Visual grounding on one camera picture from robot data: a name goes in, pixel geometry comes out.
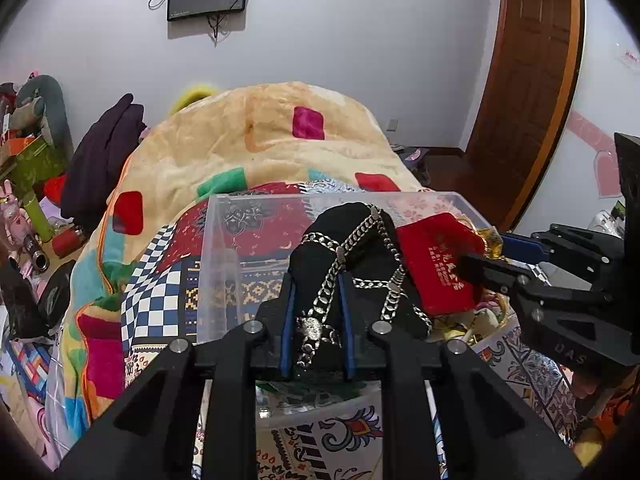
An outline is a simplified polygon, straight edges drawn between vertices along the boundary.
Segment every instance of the electrical socket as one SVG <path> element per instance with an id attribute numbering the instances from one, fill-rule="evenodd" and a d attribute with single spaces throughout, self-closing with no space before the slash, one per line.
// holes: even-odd
<path id="1" fill-rule="evenodd" d="M 389 123 L 386 125 L 388 132 L 396 132 L 398 130 L 398 119 L 389 119 Z"/>

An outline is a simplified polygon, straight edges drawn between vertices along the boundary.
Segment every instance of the white wall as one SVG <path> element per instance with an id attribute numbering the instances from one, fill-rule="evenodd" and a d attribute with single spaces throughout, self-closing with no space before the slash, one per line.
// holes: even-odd
<path id="1" fill-rule="evenodd" d="M 586 0 L 582 65 L 572 110 L 613 135 L 640 136 L 640 73 L 618 60 L 621 49 L 639 57 L 636 41 L 608 0 Z M 595 151 L 565 129 L 546 175 L 516 232 L 529 235 L 552 222 L 587 227 L 596 213 L 617 198 L 599 198 Z"/>
<path id="2" fill-rule="evenodd" d="M 489 69 L 491 68 L 491 60 L 494 56 L 495 35 L 498 30 L 499 17 L 500 0 L 489 0 L 489 6 L 486 13 L 484 52 L 482 53 L 482 59 L 478 66 L 478 74 L 476 75 L 476 85 L 474 86 L 474 91 L 471 97 L 471 105 L 469 106 L 469 112 L 466 116 L 465 126 L 462 130 L 462 136 L 460 137 L 460 143 L 458 145 L 463 152 L 469 144 L 469 139 L 471 139 L 471 133 L 473 133 L 474 126 L 476 125 L 476 118 L 478 117 L 478 111 L 480 110 L 482 96 L 484 96 L 484 87 L 486 86 L 486 79 L 489 75 Z"/>
<path id="3" fill-rule="evenodd" d="M 193 84 L 302 80 L 350 95 L 394 141 L 457 146 L 490 0 L 249 0 L 214 47 L 204 19 L 168 24 L 148 0 L 28 0 L 0 42 L 0 80 L 32 70 L 62 86 L 75 145 L 125 92 L 145 121 Z"/>

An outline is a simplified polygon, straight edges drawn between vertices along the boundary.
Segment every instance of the wooden door trim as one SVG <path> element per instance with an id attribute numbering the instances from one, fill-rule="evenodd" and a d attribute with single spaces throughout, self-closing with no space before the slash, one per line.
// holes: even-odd
<path id="1" fill-rule="evenodd" d="M 509 213 L 500 226 L 498 226 L 501 231 L 513 228 L 516 221 L 523 215 L 524 210 L 533 199 L 533 195 L 535 194 L 540 181 L 542 181 L 542 178 L 544 177 L 546 168 L 551 160 L 551 155 L 560 140 L 560 135 L 564 129 L 564 122 L 566 121 L 566 117 L 572 104 L 575 84 L 578 78 L 578 53 L 581 51 L 583 30 L 582 11 L 582 0 L 571 0 L 569 45 L 556 107 L 554 108 L 554 112 L 551 116 L 551 122 L 546 130 L 545 138 L 542 141 L 542 146 L 540 147 L 540 151 L 533 163 L 531 171 L 529 171 L 529 175 L 527 176 Z"/>
<path id="2" fill-rule="evenodd" d="M 471 152 L 473 146 L 478 141 L 478 128 L 484 123 L 484 118 L 489 110 L 489 103 L 491 95 L 494 91 L 495 81 L 498 78 L 498 67 L 500 65 L 500 55 L 502 54 L 502 44 L 504 42 L 504 25 L 507 20 L 507 0 L 500 0 L 500 11 L 498 12 L 498 27 L 495 31 L 495 43 L 494 52 L 491 57 L 491 63 L 489 65 L 489 73 L 486 77 L 486 84 L 484 85 L 484 93 L 482 94 L 482 100 L 480 101 L 480 107 L 478 108 L 478 115 L 476 116 L 476 123 L 474 129 L 471 130 L 471 136 L 469 142 L 466 145 L 465 153 Z"/>

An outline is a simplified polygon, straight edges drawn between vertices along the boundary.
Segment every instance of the door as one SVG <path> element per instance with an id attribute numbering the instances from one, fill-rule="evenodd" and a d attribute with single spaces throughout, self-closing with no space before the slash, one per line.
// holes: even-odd
<path id="1" fill-rule="evenodd" d="M 577 76 L 580 0 L 502 0 L 494 57 L 458 191 L 511 228 L 562 132 Z"/>

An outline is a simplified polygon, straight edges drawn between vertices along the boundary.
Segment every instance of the dark purple cloth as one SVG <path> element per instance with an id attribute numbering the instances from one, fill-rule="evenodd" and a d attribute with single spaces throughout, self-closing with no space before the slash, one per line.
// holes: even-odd
<path id="1" fill-rule="evenodd" d="M 65 218 L 74 218 L 87 237 L 98 227 L 124 162 L 146 128 L 143 105 L 132 102 L 132 94 L 123 95 L 102 114 L 80 142 L 66 172 L 60 209 Z"/>

